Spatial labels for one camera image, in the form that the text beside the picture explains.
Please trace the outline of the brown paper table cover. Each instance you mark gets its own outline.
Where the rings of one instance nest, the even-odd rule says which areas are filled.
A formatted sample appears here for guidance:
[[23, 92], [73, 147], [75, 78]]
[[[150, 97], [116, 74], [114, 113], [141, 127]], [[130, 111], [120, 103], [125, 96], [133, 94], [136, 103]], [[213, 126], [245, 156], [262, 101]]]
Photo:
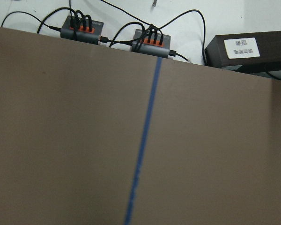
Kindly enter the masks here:
[[0, 27], [0, 225], [281, 225], [281, 81]]

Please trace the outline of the near black orange hub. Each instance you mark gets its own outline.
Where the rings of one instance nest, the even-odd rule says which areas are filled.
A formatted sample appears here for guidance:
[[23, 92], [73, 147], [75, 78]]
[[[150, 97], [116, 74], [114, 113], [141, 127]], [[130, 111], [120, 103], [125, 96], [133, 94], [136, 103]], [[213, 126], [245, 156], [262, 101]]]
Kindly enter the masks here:
[[161, 33], [155, 35], [153, 32], [151, 35], [148, 35], [144, 40], [140, 39], [140, 42], [137, 44], [137, 39], [142, 35], [142, 30], [136, 29], [133, 36], [134, 41], [132, 42], [131, 52], [142, 53], [162, 58], [168, 58], [172, 51], [170, 50], [170, 35], [163, 34], [163, 41], [161, 42]]

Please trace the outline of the black orange hub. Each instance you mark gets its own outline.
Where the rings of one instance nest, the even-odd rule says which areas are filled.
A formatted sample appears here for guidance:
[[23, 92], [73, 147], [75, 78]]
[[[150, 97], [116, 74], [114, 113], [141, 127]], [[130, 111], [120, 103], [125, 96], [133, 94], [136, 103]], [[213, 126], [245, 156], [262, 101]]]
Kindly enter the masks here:
[[163, 41], [161, 42], [161, 33], [155, 35], [153, 32], [151, 35], [148, 35], [144, 40], [140, 39], [140, 42], [137, 44], [137, 39], [142, 35], [142, 30], [136, 29], [133, 36], [134, 41], [132, 42], [131, 52], [142, 53], [162, 58], [168, 58], [172, 51], [170, 50], [170, 35], [163, 34]]
[[74, 17], [68, 16], [60, 30], [60, 37], [69, 40], [75, 40], [79, 42], [89, 43], [100, 45], [102, 30], [104, 27], [104, 23], [100, 21], [92, 20], [91, 28], [89, 29], [88, 18], [86, 18], [85, 26], [83, 22], [78, 26], [76, 33], [74, 32], [74, 28], [71, 26], [71, 18], [74, 22]]

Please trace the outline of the far black orange hub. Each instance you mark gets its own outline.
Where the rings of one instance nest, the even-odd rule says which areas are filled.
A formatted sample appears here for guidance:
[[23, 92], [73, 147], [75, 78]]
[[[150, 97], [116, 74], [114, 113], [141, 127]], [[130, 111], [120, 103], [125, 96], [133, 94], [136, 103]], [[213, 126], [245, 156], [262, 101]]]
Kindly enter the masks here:
[[60, 37], [69, 40], [75, 40], [79, 42], [89, 43], [100, 45], [102, 30], [104, 27], [104, 23], [100, 21], [92, 20], [91, 28], [89, 29], [88, 18], [86, 18], [85, 26], [83, 22], [78, 26], [76, 33], [74, 32], [74, 28], [71, 26], [71, 18], [74, 22], [74, 17], [68, 16], [60, 30]]

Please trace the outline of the black box with label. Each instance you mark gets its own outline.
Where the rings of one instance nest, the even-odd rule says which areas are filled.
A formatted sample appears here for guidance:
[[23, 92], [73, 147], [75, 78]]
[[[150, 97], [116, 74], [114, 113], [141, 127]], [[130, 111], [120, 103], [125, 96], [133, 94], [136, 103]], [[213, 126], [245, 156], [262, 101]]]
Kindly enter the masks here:
[[258, 73], [281, 70], [281, 31], [216, 35], [205, 48], [207, 65]]

